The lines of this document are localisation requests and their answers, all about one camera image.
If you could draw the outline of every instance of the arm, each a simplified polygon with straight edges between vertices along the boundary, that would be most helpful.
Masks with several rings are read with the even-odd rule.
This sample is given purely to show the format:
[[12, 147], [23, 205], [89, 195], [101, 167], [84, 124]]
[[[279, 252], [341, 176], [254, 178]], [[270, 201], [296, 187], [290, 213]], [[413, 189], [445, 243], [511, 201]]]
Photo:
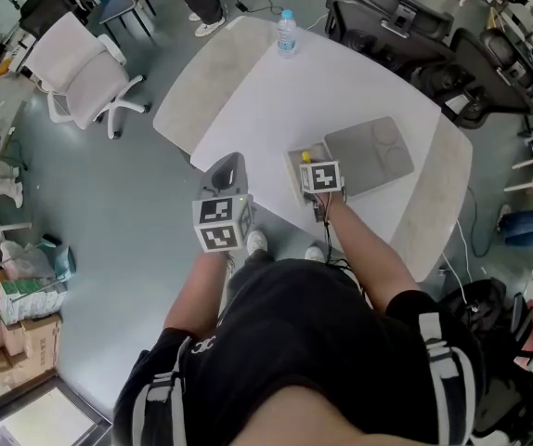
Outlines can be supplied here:
[[420, 290], [397, 252], [359, 219], [339, 193], [332, 195], [329, 220], [376, 310], [385, 312], [390, 301], [404, 291]]
[[163, 328], [181, 329], [199, 338], [208, 335], [217, 325], [227, 267], [225, 253], [200, 253]]

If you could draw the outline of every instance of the water bottle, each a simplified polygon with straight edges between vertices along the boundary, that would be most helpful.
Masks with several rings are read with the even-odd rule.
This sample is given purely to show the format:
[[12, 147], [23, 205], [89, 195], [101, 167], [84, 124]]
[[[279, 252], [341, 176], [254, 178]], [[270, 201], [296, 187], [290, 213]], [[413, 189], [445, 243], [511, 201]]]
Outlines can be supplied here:
[[279, 55], [283, 58], [291, 58], [295, 54], [296, 38], [297, 38], [297, 24], [293, 19], [293, 12], [291, 10], [283, 10], [281, 13], [281, 20], [277, 25], [279, 37], [277, 40], [277, 50]]

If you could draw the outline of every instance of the gray floor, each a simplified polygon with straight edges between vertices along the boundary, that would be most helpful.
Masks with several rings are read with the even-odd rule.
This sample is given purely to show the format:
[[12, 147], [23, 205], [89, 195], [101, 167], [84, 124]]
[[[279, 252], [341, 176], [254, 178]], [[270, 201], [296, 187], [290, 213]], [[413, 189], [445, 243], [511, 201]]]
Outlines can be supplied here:
[[[62, 309], [64, 327], [58, 369], [86, 400], [105, 414], [143, 348], [150, 348], [161, 331], [163, 318], [176, 297], [200, 247], [191, 227], [190, 202], [199, 173], [180, 151], [152, 128], [155, 110], [172, 82], [206, 43], [193, 35], [197, 24], [188, 21], [182, 0], [150, 0], [156, 18], [152, 44], [134, 20], [127, 20], [132, 35], [121, 25], [112, 29], [123, 43], [132, 75], [149, 79], [132, 91], [132, 100], [151, 100], [149, 114], [127, 113], [120, 140], [107, 139], [105, 125], [82, 131], [73, 125], [55, 125], [47, 116], [46, 99], [36, 94], [20, 117], [13, 137], [30, 166], [23, 173], [26, 202], [19, 212], [0, 199], [3, 221], [31, 218], [35, 239], [47, 231], [60, 236], [74, 252], [77, 275], [68, 284]], [[234, 0], [227, 2], [229, 17], [240, 14]], [[241, 0], [250, 8], [265, 0]], [[307, 27], [326, 13], [325, 0], [273, 0], [294, 10], [300, 26]], [[486, 21], [487, 6], [470, 0], [423, 0], [456, 15], [455, 27], [477, 33]], [[268, 10], [253, 14], [277, 20]], [[314, 31], [322, 32], [324, 20]], [[474, 145], [470, 186], [479, 203], [474, 243], [477, 250], [492, 237], [497, 212], [504, 201], [503, 187], [510, 166], [528, 156], [516, 132], [521, 119], [491, 116], [487, 124], [466, 132]], [[11, 144], [10, 153], [18, 153]], [[468, 194], [461, 211], [467, 242], [473, 221]], [[258, 209], [270, 246], [279, 257], [301, 256], [311, 237], [285, 221]], [[497, 276], [518, 289], [528, 274], [532, 252], [506, 249], [496, 242], [489, 255], [476, 259], [471, 252], [475, 279]], [[464, 248], [455, 230], [446, 254], [464, 279]], [[440, 295], [455, 287], [454, 279], [433, 273], [424, 288]]]

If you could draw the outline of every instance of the chair base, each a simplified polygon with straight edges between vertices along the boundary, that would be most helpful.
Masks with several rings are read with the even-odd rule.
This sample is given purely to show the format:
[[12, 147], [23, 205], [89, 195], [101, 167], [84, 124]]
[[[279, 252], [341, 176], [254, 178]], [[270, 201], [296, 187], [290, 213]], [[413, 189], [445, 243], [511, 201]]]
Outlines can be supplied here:
[[112, 139], [119, 138], [121, 135], [120, 130], [116, 127], [116, 119], [115, 114], [118, 108], [125, 108], [130, 109], [132, 111], [136, 111], [139, 113], [145, 113], [150, 111], [150, 104], [135, 104], [134, 102], [129, 102], [127, 100], [124, 100], [124, 96], [126, 93], [130, 90], [131, 87], [134, 85], [137, 85], [138, 83], [142, 83], [147, 78], [145, 76], [137, 76], [136, 78], [132, 79], [128, 85], [118, 93], [118, 95], [113, 99], [112, 102], [108, 103], [108, 105], [99, 113], [96, 120], [103, 114], [103, 112], [108, 112], [108, 137]]

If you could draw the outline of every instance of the plastic bag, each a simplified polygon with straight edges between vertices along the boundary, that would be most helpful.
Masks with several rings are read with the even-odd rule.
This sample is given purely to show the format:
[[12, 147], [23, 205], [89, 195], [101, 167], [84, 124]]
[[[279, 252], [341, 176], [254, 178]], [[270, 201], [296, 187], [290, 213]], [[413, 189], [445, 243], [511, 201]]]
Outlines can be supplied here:
[[6, 241], [0, 243], [0, 251], [3, 254], [3, 261], [14, 256], [19, 256], [12, 261], [8, 261], [3, 268], [10, 280], [33, 279], [33, 278], [56, 278], [54, 270], [47, 260], [46, 254], [41, 249], [31, 249], [28, 244], [23, 248], [20, 244]]

